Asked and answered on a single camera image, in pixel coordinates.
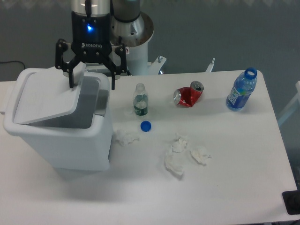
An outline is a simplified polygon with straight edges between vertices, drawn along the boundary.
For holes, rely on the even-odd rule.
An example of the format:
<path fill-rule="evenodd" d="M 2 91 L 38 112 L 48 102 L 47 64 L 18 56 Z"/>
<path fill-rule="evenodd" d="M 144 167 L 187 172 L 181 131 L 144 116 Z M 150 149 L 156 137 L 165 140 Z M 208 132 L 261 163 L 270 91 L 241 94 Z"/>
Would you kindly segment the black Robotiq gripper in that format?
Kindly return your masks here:
<path fill-rule="evenodd" d="M 73 40 L 71 49 L 75 53 L 70 62 L 65 62 L 63 54 L 69 49 L 70 43 L 59 39 L 55 46 L 55 68 L 67 73 L 69 87 L 74 88 L 73 70 L 82 61 L 84 63 L 103 63 L 111 73 L 111 89 L 115 90 L 117 75 L 127 72 L 126 46 L 121 43 L 113 50 L 120 61 L 110 58 L 112 46 L 110 43 L 110 15 L 92 15 L 87 17 L 76 12 L 71 13 Z"/>

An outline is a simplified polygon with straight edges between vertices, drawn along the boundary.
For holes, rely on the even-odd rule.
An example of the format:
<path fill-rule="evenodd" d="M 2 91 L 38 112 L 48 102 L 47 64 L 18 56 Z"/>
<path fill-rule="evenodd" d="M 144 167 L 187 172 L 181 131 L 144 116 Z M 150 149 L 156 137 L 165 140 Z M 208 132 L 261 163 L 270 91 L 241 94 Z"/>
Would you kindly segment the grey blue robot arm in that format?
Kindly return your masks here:
<path fill-rule="evenodd" d="M 121 37 L 112 46 L 111 16 L 115 12 L 111 0 L 71 1 L 73 41 L 59 39 L 55 50 L 55 67 L 61 69 L 74 88 L 74 68 L 80 63 L 103 64 L 115 81 L 117 75 L 129 74 L 126 46 Z"/>

